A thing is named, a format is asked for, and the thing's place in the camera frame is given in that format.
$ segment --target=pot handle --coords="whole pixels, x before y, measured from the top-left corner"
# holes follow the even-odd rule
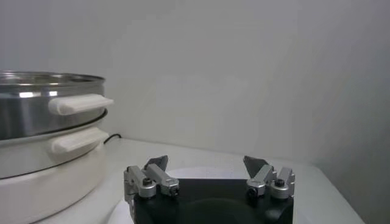
[[[49,101],[49,111],[58,115],[72,115],[113,104],[114,100],[98,94],[58,97]]]
[[[49,143],[49,150],[52,154],[63,155],[74,152],[84,147],[93,148],[108,138],[108,133],[97,127],[77,131],[68,135],[53,138]]]

